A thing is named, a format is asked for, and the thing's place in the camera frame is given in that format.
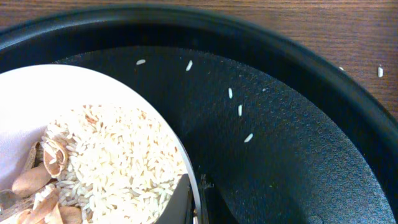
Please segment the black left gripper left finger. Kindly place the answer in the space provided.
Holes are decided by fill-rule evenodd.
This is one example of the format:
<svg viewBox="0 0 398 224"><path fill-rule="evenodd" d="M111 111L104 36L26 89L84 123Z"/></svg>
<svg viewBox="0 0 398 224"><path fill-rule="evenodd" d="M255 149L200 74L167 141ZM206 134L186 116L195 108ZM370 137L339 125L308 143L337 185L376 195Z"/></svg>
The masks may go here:
<svg viewBox="0 0 398 224"><path fill-rule="evenodd" d="M191 222L192 191L189 177L184 174L155 224L190 224Z"/></svg>

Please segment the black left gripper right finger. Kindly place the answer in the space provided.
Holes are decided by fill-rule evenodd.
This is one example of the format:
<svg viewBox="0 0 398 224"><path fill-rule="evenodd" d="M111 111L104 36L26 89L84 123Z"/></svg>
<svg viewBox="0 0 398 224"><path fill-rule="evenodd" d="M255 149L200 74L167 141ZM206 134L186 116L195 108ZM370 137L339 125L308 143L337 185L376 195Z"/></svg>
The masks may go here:
<svg viewBox="0 0 398 224"><path fill-rule="evenodd" d="M228 207L221 196L214 180L202 174L199 184L201 196L201 222L204 224L228 224L230 215Z"/></svg>

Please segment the pink bowl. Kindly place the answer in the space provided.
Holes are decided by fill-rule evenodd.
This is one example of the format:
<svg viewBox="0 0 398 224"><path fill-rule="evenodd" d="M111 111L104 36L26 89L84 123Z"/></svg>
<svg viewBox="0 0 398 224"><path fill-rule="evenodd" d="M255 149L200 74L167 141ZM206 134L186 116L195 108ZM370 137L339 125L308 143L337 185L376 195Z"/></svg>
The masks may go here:
<svg viewBox="0 0 398 224"><path fill-rule="evenodd" d="M84 105L139 108L165 123L177 142L192 191L193 211L198 190L187 153L165 119L141 95L102 73L70 65L36 65L1 75L1 199L22 173L29 149L49 122Z"/></svg>

